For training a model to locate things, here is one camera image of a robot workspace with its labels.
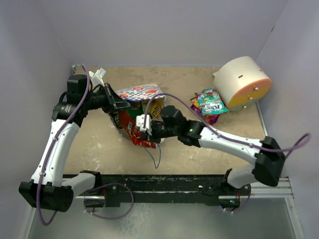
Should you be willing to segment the red Doritos bag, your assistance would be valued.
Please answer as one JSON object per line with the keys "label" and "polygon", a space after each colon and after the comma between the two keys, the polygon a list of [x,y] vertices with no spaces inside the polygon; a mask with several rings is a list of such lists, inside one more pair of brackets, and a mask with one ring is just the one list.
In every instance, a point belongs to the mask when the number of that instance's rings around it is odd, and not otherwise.
{"label": "red Doritos bag", "polygon": [[141,132],[136,129],[136,117],[142,115],[143,109],[126,109],[118,111],[120,127],[125,131],[126,136],[134,145],[156,149],[156,144],[148,140],[140,139]]}

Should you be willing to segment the blue checkered paper bag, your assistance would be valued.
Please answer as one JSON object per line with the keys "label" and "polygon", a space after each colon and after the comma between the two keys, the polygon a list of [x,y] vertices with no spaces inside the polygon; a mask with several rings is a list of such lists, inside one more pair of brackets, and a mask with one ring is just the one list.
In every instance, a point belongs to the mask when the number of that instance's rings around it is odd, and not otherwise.
{"label": "blue checkered paper bag", "polygon": [[[156,83],[150,83],[146,85],[139,85],[139,86],[133,86],[130,88],[122,89],[117,91],[117,94],[128,101],[131,104],[131,109],[140,109],[142,108],[142,101],[143,100],[150,100],[154,95],[161,93],[162,90]],[[159,101],[161,103],[162,109],[165,107],[165,96],[158,96],[153,101]],[[124,136],[124,133],[119,133],[122,137],[129,140],[126,136]],[[161,151],[160,144],[155,143],[156,148]]]}

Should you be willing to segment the yellow candy snack packet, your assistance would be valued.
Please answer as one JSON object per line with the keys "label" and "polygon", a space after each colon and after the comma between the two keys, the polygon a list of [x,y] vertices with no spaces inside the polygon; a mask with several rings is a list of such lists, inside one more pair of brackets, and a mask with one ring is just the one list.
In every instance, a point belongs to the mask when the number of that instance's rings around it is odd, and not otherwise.
{"label": "yellow candy snack packet", "polygon": [[197,108],[200,108],[197,97],[191,98],[190,101],[191,101],[192,105],[194,105]]}

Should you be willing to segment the magenta snack packet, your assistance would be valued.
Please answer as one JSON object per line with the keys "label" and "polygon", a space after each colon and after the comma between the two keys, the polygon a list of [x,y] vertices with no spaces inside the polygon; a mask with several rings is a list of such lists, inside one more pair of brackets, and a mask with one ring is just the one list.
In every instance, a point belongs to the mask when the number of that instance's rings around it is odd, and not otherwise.
{"label": "magenta snack packet", "polygon": [[219,115],[205,115],[202,113],[201,109],[196,107],[195,105],[191,105],[190,107],[201,119],[207,122],[210,125],[214,125],[218,119]]}

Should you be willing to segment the teal Fox's mint packet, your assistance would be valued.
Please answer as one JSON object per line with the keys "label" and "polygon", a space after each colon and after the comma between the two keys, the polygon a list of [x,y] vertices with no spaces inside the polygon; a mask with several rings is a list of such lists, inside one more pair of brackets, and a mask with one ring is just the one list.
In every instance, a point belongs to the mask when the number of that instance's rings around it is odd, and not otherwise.
{"label": "teal Fox's mint packet", "polygon": [[196,93],[195,97],[204,115],[220,115],[229,112],[215,87]]}

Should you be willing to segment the green chips bag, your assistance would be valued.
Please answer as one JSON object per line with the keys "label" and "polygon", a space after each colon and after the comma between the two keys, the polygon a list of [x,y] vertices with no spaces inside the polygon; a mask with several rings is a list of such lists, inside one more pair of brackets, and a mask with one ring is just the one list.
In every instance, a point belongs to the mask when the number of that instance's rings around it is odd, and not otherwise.
{"label": "green chips bag", "polygon": [[123,133],[125,130],[124,128],[121,126],[121,123],[120,123],[120,117],[119,117],[119,112],[118,111],[115,111],[115,112],[111,112],[109,114],[110,116],[110,119],[114,125],[114,127],[116,128],[116,130],[119,132],[119,133]]}

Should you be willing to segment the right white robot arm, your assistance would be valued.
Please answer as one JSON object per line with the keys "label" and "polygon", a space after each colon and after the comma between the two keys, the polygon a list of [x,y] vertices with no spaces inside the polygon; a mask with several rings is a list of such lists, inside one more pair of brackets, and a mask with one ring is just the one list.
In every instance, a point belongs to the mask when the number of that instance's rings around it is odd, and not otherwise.
{"label": "right white robot arm", "polygon": [[219,150],[248,163],[225,173],[221,184],[225,194],[233,195],[254,182],[271,187],[278,185],[286,157],[274,138],[267,136],[259,140],[218,131],[200,121],[187,119],[174,106],[164,107],[160,116],[160,121],[150,116],[142,120],[141,129],[147,132],[150,141],[159,143],[161,139],[176,137],[187,146]]}

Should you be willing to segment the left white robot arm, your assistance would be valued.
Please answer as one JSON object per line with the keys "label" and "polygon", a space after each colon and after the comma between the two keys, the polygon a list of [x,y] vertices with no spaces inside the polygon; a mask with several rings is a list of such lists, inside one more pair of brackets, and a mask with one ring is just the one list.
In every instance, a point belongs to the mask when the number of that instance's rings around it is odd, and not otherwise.
{"label": "left white robot arm", "polygon": [[93,86],[86,75],[73,75],[67,90],[53,108],[49,140],[41,161],[28,182],[21,182],[19,193],[34,208],[66,212],[73,198],[89,192],[101,193],[99,172],[84,170],[63,181],[63,172],[72,142],[90,110],[107,114],[130,107],[108,83]]}

